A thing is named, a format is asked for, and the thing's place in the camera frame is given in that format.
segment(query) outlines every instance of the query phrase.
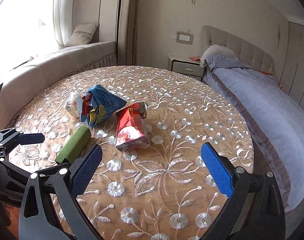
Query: blue blanket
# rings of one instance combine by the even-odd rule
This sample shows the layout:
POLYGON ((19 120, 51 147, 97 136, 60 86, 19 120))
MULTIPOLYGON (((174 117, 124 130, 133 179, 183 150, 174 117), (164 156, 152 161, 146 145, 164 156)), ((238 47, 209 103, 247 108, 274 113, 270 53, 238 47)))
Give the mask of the blue blanket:
MULTIPOLYGON (((207 84, 236 106, 231 96, 214 79, 212 74, 215 74, 237 97, 273 145, 291 182, 284 210, 288 212, 294 209, 304 198, 304 111, 279 89, 272 76, 253 70, 238 59, 221 55, 208 56, 206 61, 211 70, 204 76, 207 84)), ((269 157, 271 153, 261 143, 262 139, 256 137, 250 124, 248 126, 262 153, 269 157)), ((270 166, 275 172, 278 169, 273 167, 273 163, 270 166)), ((279 183, 283 179, 282 174, 276 174, 277 176, 279 183)), ((282 189, 280 191, 281 194, 286 194, 282 189)))

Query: nightstand drawer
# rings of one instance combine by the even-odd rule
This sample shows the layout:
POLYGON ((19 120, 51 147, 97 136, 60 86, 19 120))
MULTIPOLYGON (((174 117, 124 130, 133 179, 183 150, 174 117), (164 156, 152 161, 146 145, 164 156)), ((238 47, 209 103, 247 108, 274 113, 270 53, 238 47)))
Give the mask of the nightstand drawer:
POLYGON ((199 65, 188 64, 185 62, 173 62, 172 71, 176 73, 202 77, 204 68, 201 68, 199 65))

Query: blue snack wrapper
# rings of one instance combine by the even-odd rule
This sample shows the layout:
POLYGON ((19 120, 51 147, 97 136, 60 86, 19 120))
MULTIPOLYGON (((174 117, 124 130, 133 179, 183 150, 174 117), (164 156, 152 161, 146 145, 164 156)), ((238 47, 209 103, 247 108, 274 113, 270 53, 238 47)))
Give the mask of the blue snack wrapper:
POLYGON ((82 99, 80 121, 86 122, 89 126, 104 122, 127 103, 125 100, 109 93, 101 85, 90 88, 82 99))

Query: plastic bag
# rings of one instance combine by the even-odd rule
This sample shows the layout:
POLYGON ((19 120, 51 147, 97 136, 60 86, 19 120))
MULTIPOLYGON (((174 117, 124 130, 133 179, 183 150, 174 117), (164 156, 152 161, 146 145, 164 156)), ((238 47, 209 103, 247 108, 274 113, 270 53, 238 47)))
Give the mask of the plastic bag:
POLYGON ((63 109, 66 110, 71 116, 79 117, 79 110, 77 107, 77 101, 81 99, 81 95, 78 92, 70 94, 68 100, 66 100, 63 109))

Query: screw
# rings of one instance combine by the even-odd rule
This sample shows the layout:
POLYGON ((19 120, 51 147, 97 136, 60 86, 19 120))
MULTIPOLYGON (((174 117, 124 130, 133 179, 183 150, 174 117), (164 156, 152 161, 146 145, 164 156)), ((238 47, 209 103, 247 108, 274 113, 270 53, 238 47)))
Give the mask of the screw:
POLYGON ((267 176, 272 178, 273 177, 273 173, 271 171, 267 171, 267 176))
POLYGON ((31 176, 30 176, 31 179, 35 179, 36 177, 37 177, 37 173, 36 172, 32 173, 31 176))
POLYGON ((242 167, 236 167, 236 172, 237 173, 244 173, 244 169, 242 167))
POLYGON ((62 169, 60 169, 60 170, 59 170, 59 173, 60 173, 61 175, 66 174, 66 173, 67 173, 67 168, 62 168, 62 169))

